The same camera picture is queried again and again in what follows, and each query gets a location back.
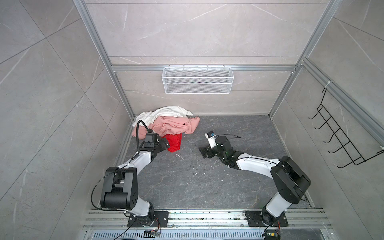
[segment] pink cloth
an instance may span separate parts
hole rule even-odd
[[[197,128],[200,122],[199,117],[188,118],[188,117],[167,117],[159,116],[156,120],[151,123],[148,128],[159,134],[161,137],[167,134],[175,135],[182,132],[191,134]],[[139,126],[139,139],[145,138],[146,130],[144,126]],[[136,137],[136,127],[132,133],[133,137]]]

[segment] wire mesh basket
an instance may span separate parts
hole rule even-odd
[[[162,80],[166,94],[230,93],[233,83],[231,67],[165,67]]]

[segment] robotic arm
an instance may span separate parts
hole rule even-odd
[[[287,156],[281,159],[256,157],[235,151],[226,136],[217,136],[210,131],[205,137],[209,146],[199,148],[203,158],[217,156],[230,168],[257,172],[274,180],[278,192],[261,213],[266,225],[274,224],[291,204],[299,203],[311,185],[308,176]]]
[[[213,131],[206,133],[205,137],[209,146],[199,147],[203,158],[217,156],[230,168],[256,172],[274,180],[278,192],[261,212],[261,218],[266,225],[274,224],[291,204],[299,203],[311,184],[307,175],[289,157],[267,159],[235,151],[227,137],[217,136]],[[100,199],[101,207],[128,212],[144,227],[151,226],[154,222],[154,208],[150,202],[139,197],[137,174],[153,161],[157,153],[168,148],[169,143],[166,139],[160,138],[147,128],[145,141],[141,145],[137,138],[135,156],[118,167],[106,170]]]
[[[147,129],[145,141],[139,145],[137,152],[127,162],[118,167],[109,167],[104,176],[100,205],[102,208],[128,212],[144,226],[149,227],[154,222],[154,208],[150,202],[139,197],[137,174],[151,163],[157,153],[168,149],[167,139],[160,138],[153,130]]]

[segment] wall hook rack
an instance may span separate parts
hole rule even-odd
[[[349,137],[345,134],[345,132],[343,131],[343,129],[340,127],[340,125],[336,122],[336,120],[333,118],[333,116],[328,112],[328,110],[327,110],[327,109],[325,108],[325,106],[323,105],[323,100],[324,100],[324,96],[325,96],[325,93],[326,93],[326,92],[327,92],[327,89],[324,88],[323,91],[321,92],[321,93],[324,93],[324,94],[323,94],[323,98],[321,99],[321,103],[320,103],[320,105],[317,107],[317,112],[316,112],[316,114],[315,114],[312,118],[308,118],[308,119],[314,119],[318,114],[320,114],[320,116],[324,119],[325,122],[324,122],[319,128],[315,127],[315,129],[320,129],[320,128],[322,128],[325,124],[327,124],[328,127],[331,129],[331,131],[332,131],[333,134],[332,134],[331,138],[329,139],[329,141],[328,141],[328,142],[323,141],[324,143],[329,143],[329,142],[331,142],[331,140],[332,140],[332,138],[333,138],[334,136],[337,138],[337,140],[338,140],[338,142],[340,143],[341,147],[339,147],[337,150],[335,150],[335,151],[333,151],[333,152],[328,151],[329,153],[336,153],[337,151],[339,151],[339,150],[341,150],[341,149],[344,149],[344,151],[347,153],[347,155],[348,155],[349,159],[351,160],[351,162],[350,162],[350,163],[347,163],[346,165],[344,165],[344,166],[342,166],[342,167],[339,167],[339,166],[337,166],[337,167],[338,167],[338,168],[343,168],[343,167],[346,167],[346,166],[350,165],[351,163],[353,163],[355,166],[357,166],[357,165],[359,165],[359,164],[361,164],[361,163],[363,163],[363,162],[366,162],[366,161],[368,161],[368,160],[370,160],[370,159],[372,159],[372,158],[374,158],[374,157],[376,157],[376,156],[378,156],[378,155],[384,153],[384,149],[383,149],[383,150],[377,152],[374,156],[372,156],[372,157],[370,157],[370,158],[368,158],[368,159],[365,159],[365,158],[361,155],[361,153],[360,153],[359,150],[356,148],[356,146],[353,144],[353,142],[349,139]],[[326,119],[326,118],[323,116],[323,114],[320,112],[322,109],[324,109],[324,110],[328,113],[328,115],[330,116],[329,118]],[[331,128],[331,126],[330,126],[330,124],[329,124],[329,122],[328,122],[329,120],[333,120],[333,121],[336,123],[336,125],[337,125],[337,129],[336,129],[336,130],[333,130],[333,128]],[[336,135],[336,133],[339,132],[339,131],[341,131],[342,134],[343,134],[343,135],[345,136],[345,138],[347,139],[347,142],[344,143],[344,144],[340,141],[339,137]],[[354,147],[354,149],[356,150],[356,152],[358,153],[358,157],[357,157],[356,159],[352,159],[352,157],[351,157],[351,155],[349,154],[349,152],[345,149],[345,147],[346,147],[347,144],[351,144],[351,145]]]

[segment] aluminum rail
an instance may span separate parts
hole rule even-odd
[[[264,65],[240,65],[240,64],[214,64],[214,65],[112,65],[113,71],[163,71],[165,67],[231,67],[234,71],[295,71],[296,65],[264,64]]]
[[[169,211],[168,226],[162,229],[264,229],[248,227],[246,210],[261,209],[173,209]],[[289,226],[284,228],[332,228],[323,209],[288,209]],[[128,218],[122,212],[90,210],[82,220],[83,230],[121,230]]]
[[[129,105],[127,96],[125,95],[124,89],[121,86],[119,79],[117,78],[115,72],[111,68],[111,61],[109,60],[108,54],[107,54],[107,52],[103,46],[103,43],[101,42],[99,34],[97,33],[96,27],[92,21],[92,18],[88,12],[88,9],[87,9],[87,6],[86,6],[84,0],[73,0],[73,1],[76,5],[77,10],[79,11],[79,14],[80,14],[81,19],[83,20],[83,22],[85,24],[85,27],[88,30],[88,33],[89,33],[98,53],[100,55],[100,58],[103,61],[105,68],[106,68],[109,76],[111,77],[113,84],[116,87],[116,90],[119,93],[119,96],[121,98],[121,101],[124,104],[125,109],[127,110],[131,119],[133,119],[134,113],[132,111],[132,108]]]
[[[304,58],[303,66],[312,76],[326,86],[328,92],[372,135],[376,141],[384,146],[384,126],[372,117],[364,107],[360,106],[349,94],[347,94],[337,83],[323,73],[309,59]]]
[[[277,112],[277,109],[280,107],[280,104],[283,102],[286,94],[288,93],[288,90],[291,88],[293,82],[295,81],[297,75],[299,74],[300,70],[303,67],[302,65],[303,59],[307,58],[311,54],[314,47],[316,46],[316,43],[319,41],[320,37],[323,35],[325,29],[327,28],[329,22],[331,21],[333,15],[336,13],[337,8],[340,6],[342,1],[343,0],[329,1],[327,7],[324,10],[323,15],[320,18],[319,23],[317,24],[313,34],[311,35],[311,38],[309,39],[307,45],[304,48],[304,51],[299,57],[299,60],[296,64],[297,66],[296,70],[293,73],[291,73],[291,75],[288,77],[287,81],[283,86],[283,89],[281,90],[280,94],[277,96],[277,99],[268,114],[270,118],[273,118],[273,116]]]

